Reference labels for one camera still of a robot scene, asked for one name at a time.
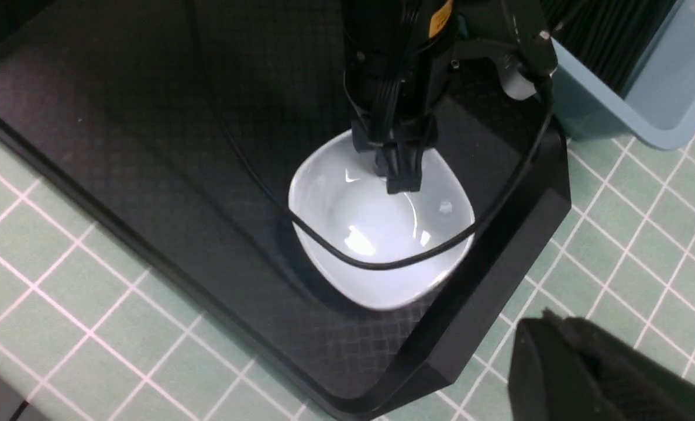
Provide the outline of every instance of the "white ceramic bowl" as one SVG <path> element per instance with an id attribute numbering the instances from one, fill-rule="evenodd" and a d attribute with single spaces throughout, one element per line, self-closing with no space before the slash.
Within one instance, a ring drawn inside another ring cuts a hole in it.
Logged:
<path id="1" fill-rule="evenodd" d="M 388 195 L 372 170 L 373 154 L 353 149 L 350 131 L 324 144 L 291 181 L 288 205 L 343 253 L 380 263 L 406 258 L 462 231 L 475 220 L 462 185 L 435 149 L 423 156 L 419 192 Z M 352 301 L 396 309 L 442 282 L 470 250 L 473 239 L 434 258 L 382 272 L 339 261 L 299 227 L 298 238 L 322 275 Z"/>

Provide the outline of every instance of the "green cutting mat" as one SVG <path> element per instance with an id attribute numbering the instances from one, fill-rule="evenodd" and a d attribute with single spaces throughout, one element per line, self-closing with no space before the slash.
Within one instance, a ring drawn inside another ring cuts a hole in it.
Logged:
<path id="1" fill-rule="evenodd" d="M 695 140 L 569 161 L 572 212 L 457 383 L 383 419 L 510 419 L 514 325 L 545 307 L 695 383 Z M 327 418 L 1 144 L 0 376 L 54 419 Z"/>

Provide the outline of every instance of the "black plastic tray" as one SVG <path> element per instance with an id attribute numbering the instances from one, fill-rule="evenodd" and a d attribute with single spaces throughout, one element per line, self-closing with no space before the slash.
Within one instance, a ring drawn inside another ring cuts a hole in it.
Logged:
<path id="1" fill-rule="evenodd" d="M 58 0 L 35 15 L 38 2 L 0 2 L 0 137 L 338 418 L 451 384 L 570 208 L 554 127 L 441 287 L 392 312 L 359 308 L 216 132 L 181 0 Z M 339 2 L 198 7 L 225 121 L 287 201 L 300 163 L 348 128 Z M 506 98 L 484 61 L 439 108 L 438 150 L 478 213 L 541 118 L 537 101 Z"/>

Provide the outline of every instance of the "blue container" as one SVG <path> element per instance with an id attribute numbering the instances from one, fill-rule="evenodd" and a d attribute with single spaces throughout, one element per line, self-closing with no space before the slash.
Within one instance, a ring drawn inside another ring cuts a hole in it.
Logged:
<path id="1" fill-rule="evenodd" d="M 625 99 L 556 43 L 555 112 L 577 140 L 634 134 L 657 149 L 695 136 L 695 0 L 681 0 L 634 71 Z"/>

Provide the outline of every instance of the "black wire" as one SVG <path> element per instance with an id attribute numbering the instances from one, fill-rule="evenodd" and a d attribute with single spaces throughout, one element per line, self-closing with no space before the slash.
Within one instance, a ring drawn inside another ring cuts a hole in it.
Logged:
<path id="1" fill-rule="evenodd" d="M 358 267 L 359 269 L 394 270 L 400 269 L 401 267 L 411 266 L 412 264 L 428 260 L 430 258 L 438 256 L 441 253 L 444 253 L 445 251 L 451 250 L 452 248 L 459 245 L 463 241 L 467 240 L 467 238 L 475 234 L 477 227 L 485 226 L 486 224 L 488 224 L 489 221 L 491 221 L 492 218 L 496 214 L 498 214 L 503 205 L 506 202 L 508 202 L 508 199 L 511 197 L 511 194 L 513 194 L 514 190 L 519 185 L 519 182 L 521 182 L 522 178 L 525 175 L 527 165 L 530 161 L 532 161 L 532 158 L 538 151 L 538 147 L 540 146 L 542 138 L 545 135 L 545 132 L 548 130 L 548 126 L 551 123 L 551 118 L 553 117 L 552 84 L 550 79 L 546 79 L 538 84 L 538 93 L 540 93 L 542 102 L 543 104 L 545 104 L 545 117 L 543 117 L 542 125 L 538 129 L 535 138 L 529 146 L 529 149 L 523 155 L 521 160 L 519 160 L 519 163 L 514 168 L 513 173 L 511 173 L 511 176 L 509 176 L 508 180 L 504 184 L 503 189 L 500 190 L 499 195 L 497 195 L 492 205 L 490 205 L 490 207 L 486 209 L 486 212 L 482 213 L 480 218 L 476 219 L 476 221 L 473 224 L 463 229 L 459 234 L 441 243 L 440 245 L 435 246 L 430 250 L 423 251 L 423 253 L 419 253 L 414 256 L 409 256 L 407 258 L 402 258 L 398 261 L 390 261 L 385 263 L 369 263 L 366 261 L 359 261 L 355 258 L 351 258 L 345 253 L 342 253 L 342 251 L 337 250 L 337 248 L 334 248 L 333 245 L 331 245 L 327 240 L 321 237 L 321 235 L 319 235 L 310 226 L 308 226 L 308 224 L 305 223 L 305 221 L 303 221 L 302 219 L 300 219 L 300 217 L 296 213 L 294 213 L 289 207 L 283 205 L 283 203 L 281 203 L 280 200 L 277 199 L 270 187 L 268 187 L 267 184 L 264 183 L 259 173 L 257 173 L 257 171 L 254 169 L 253 165 L 251 165 L 251 162 L 249 162 L 249 158 L 246 157 L 246 154 L 244 154 L 244 152 L 241 150 L 240 146 L 238 145 L 238 142 L 236 142 L 235 138 L 233 138 L 232 134 L 222 121 L 222 118 L 220 118 L 220 115 L 222 115 L 222 113 L 219 112 L 219 110 L 217 109 L 218 101 L 215 94 L 214 83 L 213 79 L 209 75 L 209 68 L 201 45 L 201 28 L 199 25 L 199 16 L 197 13 L 195 0 L 183 1 L 184 8 L 187 14 L 187 22 L 190 31 L 190 37 L 192 40 L 193 54 L 195 60 L 198 62 L 198 69 L 201 74 L 201 82 L 205 84 L 202 90 L 206 93 L 206 99 L 209 102 L 209 107 L 211 107 L 214 120 L 219 130 L 222 132 L 223 136 L 225 137 L 225 140 L 230 145 L 230 148 L 233 149 L 233 152 L 235 152 L 238 160 L 240 160 L 241 162 L 241 165 L 243 165 L 243 167 L 245 168 L 249 178 L 251 178 L 252 181 L 254 181 L 254 183 L 257 184 L 257 186 L 259 187 L 259 189 L 261 189 L 262 193 L 267 197 L 267 199 L 269 199 L 270 202 L 273 203 L 273 205 L 278 207 L 278 209 L 282 213 L 288 215 L 292 223 L 300 229 L 302 229 L 302 231 L 305 232 L 305 234 L 307 234 L 308 237 L 312 238 L 312 240 L 318 243 L 318 245 L 322 246 L 324 250 L 331 253 L 340 261 L 343 261 L 346 264 L 350 264 L 350 266 Z"/>
<path id="2" fill-rule="evenodd" d="M 402 88 L 401 72 L 407 56 L 412 53 L 412 38 L 417 31 L 422 0 L 415 0 L 411 5 L 404 5 L 395 40 L 392 56 L 388 59 L 387 69 L 382 75 L 374 105 L 371 109 L 371 139 L 385 139 L 390 135 L 394 123 L 399 94 Z"/>

